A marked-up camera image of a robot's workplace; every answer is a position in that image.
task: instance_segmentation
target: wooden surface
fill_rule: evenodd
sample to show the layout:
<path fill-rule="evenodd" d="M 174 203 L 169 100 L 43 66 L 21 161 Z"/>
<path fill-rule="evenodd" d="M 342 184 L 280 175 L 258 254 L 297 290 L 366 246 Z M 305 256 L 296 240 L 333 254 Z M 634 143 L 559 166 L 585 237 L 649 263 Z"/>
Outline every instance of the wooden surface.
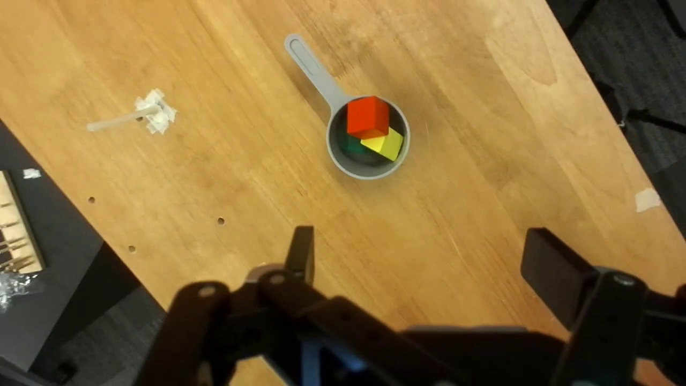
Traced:
<path fill-rule="evenodd" d="M 683 280 L 681 236 L 636 213 L 649 180 L 542 0 L 0 5 L 0 118 L 165 307 L 189 280 L 238 286 L 299 223 L 318 286 L 394 327 L 562 334 L 518 277 L 533 224 L 655 290 Z M 349 93 L 405 111 L 394 175 L 334 169 L 290 32 Z M 167 135 L 84 128 L 152 87 L 178 106 Z"/>
<path fill-rule="evenodd" d="M 26 228 L 21 201 L 0 169 L 0 273 L 41 273 L 43 256 Z"/>

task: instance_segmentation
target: measuring cup handle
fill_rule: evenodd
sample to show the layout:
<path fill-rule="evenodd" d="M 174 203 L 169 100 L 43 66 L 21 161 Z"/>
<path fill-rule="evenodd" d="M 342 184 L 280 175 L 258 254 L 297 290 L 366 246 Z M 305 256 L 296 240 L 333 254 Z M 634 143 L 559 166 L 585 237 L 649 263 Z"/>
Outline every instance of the measuring cup handle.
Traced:
<path fill-rule="evenodd" d="M 336 114 L 349 97 L 339 87 L 331 73 L 321 66 L 318 55 L 306 46 L 297 35 L 286 38 L 287 53 L 296 59 L 306 78 L 318 87 L 324 100 L 331 106 L 331 114 Z"/>

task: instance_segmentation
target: red block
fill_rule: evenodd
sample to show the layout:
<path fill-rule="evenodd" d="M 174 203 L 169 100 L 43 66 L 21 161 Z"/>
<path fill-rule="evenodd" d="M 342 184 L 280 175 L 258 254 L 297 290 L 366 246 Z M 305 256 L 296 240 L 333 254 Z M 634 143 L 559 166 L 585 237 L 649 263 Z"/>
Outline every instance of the red block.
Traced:
<path fill-rule="evenodd" d="M 388 102 L 375 97 L 364 97 L 347 102 L 347 135 L 381 137 L 388 133 Z"/>

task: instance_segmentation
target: wooden object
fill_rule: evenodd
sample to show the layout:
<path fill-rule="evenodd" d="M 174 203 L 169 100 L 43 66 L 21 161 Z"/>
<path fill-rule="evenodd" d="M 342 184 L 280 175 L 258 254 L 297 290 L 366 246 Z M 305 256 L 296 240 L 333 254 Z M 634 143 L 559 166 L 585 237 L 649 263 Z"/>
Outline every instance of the wooden object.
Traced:
<path fill-rule="evenodd" d="M 403 147 L 403 135 L 388 126 L 386 135 L 364 137 L 359 143 L 388 161 L 397 161 Z"/>
<path fill-rule="evenodd" d="M 394 327 L 566 337 L 518 275 L 533 224 L 653 290 L 683 280 L 683 237 L 636 213 L 652 184 L 544 0 L 3 0 L 0 29 L 0 118 L 165 307 L 189 280 L 235 290 L 299 223 L 318 286 Z M 392 178 L 331 162 L 291 32 L 342 89 L 403 110 Z M 163 137 L 84 130 L 149 87 L 178 110 Z"/>
<path fill-rule="evenodd" d="M 0 169 L 0 270 L 41 273 L 43 256 L 8 173 Z"/>
<path fill-rule="evenodd" d="M 347 102 L 347 135 L 381 137 L 388 133 L 388 102 L 378 97 L 354 99 Z"/>

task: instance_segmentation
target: metal measuring cup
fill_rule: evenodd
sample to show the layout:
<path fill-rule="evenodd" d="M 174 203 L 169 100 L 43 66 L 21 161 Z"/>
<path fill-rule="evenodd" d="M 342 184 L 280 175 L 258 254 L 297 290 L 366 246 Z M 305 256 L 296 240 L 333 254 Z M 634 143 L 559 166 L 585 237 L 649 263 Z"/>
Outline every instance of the metal measuring cup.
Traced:
<path fill-rule="evenodd" d="M 400 162 L 407 158 L 409 139 L 412 139 L 409 122 L 403 115 L 403 111 L 394 102 L 381 99 L 388 102 L 391 126 L 405 137 L 397 161 L 388 161 L 388 158 L 372 154 L 372 152 L 362 152 L 362 154 L 344 152 L 347 102 L 362 99 L 362 97 L 344 93 L 339 87 L 339 84 L 331 77 L 331 73 L 321 66 L 318 55 L 306 46 L 306 42 L 297 35 L 290 35 L 286 38 L 286 48 L 296 59 L 296 63 L 306 75 L 306 78 L 318 87 L 321 99 L 327 102 L 331 118 L 326 125 L 326 149 L 327 149 L 331 158 L 334 161 L 334 164 L 342 173 L 358 178 L 358 180 L 379 180 L 379 178 L 386 178 L 392 172 L 397 172 L 400 166 Z"/>

